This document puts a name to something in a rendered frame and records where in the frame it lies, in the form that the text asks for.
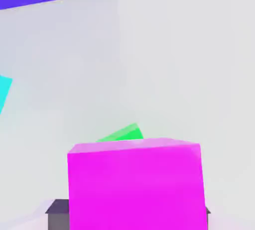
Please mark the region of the small magenta cube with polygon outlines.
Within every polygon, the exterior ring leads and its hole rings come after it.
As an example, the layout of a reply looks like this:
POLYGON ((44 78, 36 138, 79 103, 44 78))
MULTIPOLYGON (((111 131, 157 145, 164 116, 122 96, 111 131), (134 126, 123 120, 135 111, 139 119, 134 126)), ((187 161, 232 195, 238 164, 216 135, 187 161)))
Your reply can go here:
POLYGON ((207 230, 201 147, 85 143, 67 155, 70 230, 207 230))

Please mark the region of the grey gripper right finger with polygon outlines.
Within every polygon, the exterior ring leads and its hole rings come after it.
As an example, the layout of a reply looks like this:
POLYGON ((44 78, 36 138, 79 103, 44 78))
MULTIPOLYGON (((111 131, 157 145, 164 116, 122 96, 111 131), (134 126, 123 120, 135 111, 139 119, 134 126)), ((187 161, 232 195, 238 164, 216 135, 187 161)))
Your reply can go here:
POLYGON ((223 216, 206 207, 207 230, 223 230, 223 216))

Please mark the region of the large cyan box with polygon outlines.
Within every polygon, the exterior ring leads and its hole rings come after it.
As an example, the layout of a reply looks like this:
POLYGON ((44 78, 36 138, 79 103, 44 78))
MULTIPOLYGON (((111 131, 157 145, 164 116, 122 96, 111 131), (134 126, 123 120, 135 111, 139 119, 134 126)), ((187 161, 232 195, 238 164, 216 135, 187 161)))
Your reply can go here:
POLYGON ((12 84, 12 78, 8 78, 8 77, 4 77, 0 75, 0 114, 2 112, 11 84, 12 84))

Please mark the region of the small green cube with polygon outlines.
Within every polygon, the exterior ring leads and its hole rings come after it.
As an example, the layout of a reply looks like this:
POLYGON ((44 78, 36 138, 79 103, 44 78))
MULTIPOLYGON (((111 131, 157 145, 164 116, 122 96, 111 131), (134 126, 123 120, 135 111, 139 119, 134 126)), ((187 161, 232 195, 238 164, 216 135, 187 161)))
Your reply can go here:
POLYGON ((143 139, 143 134, 136 123, 130 124, 114 133, 99 139, 97 142, 118 141, 118 140, 135 140, 143 139))

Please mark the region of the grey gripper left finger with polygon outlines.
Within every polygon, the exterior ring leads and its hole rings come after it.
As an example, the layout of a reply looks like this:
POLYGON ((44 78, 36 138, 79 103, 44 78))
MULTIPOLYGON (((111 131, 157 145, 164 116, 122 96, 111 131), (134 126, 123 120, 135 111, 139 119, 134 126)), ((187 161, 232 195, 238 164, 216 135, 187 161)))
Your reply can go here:
POLYGON ((11 230, 70 230, 69 200, 55 199, 11 230))

